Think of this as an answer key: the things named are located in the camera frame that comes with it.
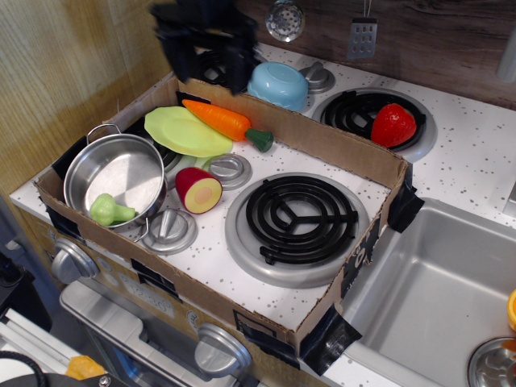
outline stainless steel pot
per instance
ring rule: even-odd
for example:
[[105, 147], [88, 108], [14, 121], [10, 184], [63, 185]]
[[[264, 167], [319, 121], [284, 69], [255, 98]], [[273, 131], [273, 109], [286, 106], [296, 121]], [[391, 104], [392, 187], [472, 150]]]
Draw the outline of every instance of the stainless steel pot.
[[[118, 134], [90, 142], [101, 127]], [[73, 159], [64, 179], [64, 200], [74, 210], [91, 217], [89, 209], [100, 194], [111, 194], [117, 204], [134, 207], [136, 216], [109, 228], [141, 226], [163, 204], [167, 186], [160, 153], [147, 140], [126, 135], [114, 124], [102, 124], [86, 136], [87, 146]]]

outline oven handle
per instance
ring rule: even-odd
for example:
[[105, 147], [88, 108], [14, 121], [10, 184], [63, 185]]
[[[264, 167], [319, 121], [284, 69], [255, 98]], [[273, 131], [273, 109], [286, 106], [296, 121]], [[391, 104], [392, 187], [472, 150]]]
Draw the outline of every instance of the oven handle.
[[75, 318], [152, 371], [185, 387], [237, 387], [229, 375], [204, 381], [140, 339], [143, 321], [101, 294], [74, 281], [60, 296], [61, 305]]

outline wood paneling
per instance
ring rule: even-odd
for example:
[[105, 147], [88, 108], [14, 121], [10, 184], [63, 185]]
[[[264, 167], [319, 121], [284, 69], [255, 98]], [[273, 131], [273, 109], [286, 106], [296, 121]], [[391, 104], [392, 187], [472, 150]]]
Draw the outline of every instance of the wood paneling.
[[6, 202], [170, 71], [154, 36], [151, 3], [0, 0], [0, 194]]
[[346, 55], [352, 19], [362, 16], [363, 1], [298, 0], [305, 30], [289, 44], [265, 28], [272, 4], [236, 1], [259, 22], [260, 42], [516, 110], [516, 83], [495, 76], [516, 27], [514, 0], [374, 0], [370, 16], [378, 21], [376, 52], [360, 60]]

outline orange carrot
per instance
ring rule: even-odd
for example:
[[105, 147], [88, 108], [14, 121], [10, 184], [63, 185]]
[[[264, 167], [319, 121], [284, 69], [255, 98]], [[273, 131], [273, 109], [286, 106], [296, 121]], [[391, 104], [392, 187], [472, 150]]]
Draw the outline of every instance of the orange carrot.
[[244, 140], [245, 131], [251, 127], [251, 121], [247, 117], [223, 107], [189, 99], [183, 100], [183, 105], [206, 125], [233, 141]]
[[182, 103], [186, 109], [206, 125], [233, 141], [248, 139], [262, 152], [268, 151], [273, 144], [273, 134], [268, 131], [257, 131], [251, 128], [251, 121], [244, 115], [220, 106], [190, 99], [184, 99]]

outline green plate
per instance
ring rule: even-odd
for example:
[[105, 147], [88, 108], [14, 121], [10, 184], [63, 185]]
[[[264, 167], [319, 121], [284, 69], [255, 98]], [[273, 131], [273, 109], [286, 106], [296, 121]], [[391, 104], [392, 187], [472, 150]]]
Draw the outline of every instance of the green plate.
[[145, 130], [157, 143], [182, 155], [218, 156], [233, 148], [231, 139], [181, 106], [158, 107], [148, 113]]

